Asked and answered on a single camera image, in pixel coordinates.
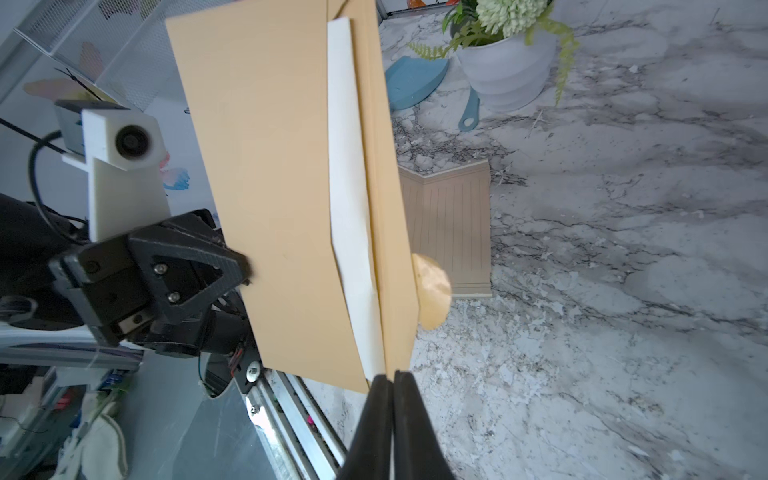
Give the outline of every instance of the white paper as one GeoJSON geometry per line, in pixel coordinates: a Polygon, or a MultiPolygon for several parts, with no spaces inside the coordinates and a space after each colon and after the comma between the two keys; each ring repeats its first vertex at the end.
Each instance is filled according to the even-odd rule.
{"type": "Polygon", "coordinates": [[[328,22],[328,161],[333,252],[362,370],[373,380],[386,369],[348,18],[328,22]]]}

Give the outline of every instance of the screw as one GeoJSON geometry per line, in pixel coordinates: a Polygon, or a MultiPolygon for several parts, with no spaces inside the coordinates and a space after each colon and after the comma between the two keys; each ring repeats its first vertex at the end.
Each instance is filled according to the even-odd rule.
{"type": "Polygon", "coordinates": [[[86,273],[96,273],[101,270],[101,265],[95,260],[89,260],[83,265],[83,270],[85,270],[86,273]]]}
{"type": "Polygon", "coordinates": [[[261,365],[257,361],[253,361],[249,364],[246,370],[245,379],[248,382],[256,382],[261,374],[261,365]]]}

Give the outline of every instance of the blue dustpan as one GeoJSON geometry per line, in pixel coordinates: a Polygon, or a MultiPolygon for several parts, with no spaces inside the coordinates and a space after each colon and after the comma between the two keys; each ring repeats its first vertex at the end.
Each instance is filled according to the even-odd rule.
{"type": "Polygon", "coordinates": [[[445,59],[400,58],[384,73],[389,109],[410,108],[427,98],[440,85],[447,70],[445,59]]]}

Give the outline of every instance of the wire mesh shelf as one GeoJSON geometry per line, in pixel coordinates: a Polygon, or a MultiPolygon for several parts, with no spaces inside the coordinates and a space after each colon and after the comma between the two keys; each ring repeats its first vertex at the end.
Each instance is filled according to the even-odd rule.
{"type": "Polygon", "coordinates": [[[232,0],[43,0],[17,31],[107,94],[146,109],[176,70],[168,17],[232,0]]]}

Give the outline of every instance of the camera lens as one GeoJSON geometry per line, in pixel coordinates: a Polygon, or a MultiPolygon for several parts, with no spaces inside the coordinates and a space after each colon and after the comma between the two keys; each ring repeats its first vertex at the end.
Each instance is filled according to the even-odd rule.
{"type": "Polygon", "coordinates": [[[149,151],[149,135],[138,125],[127,125],[118,132],[115,144],[123,157],[143,157],[149,151]]]}

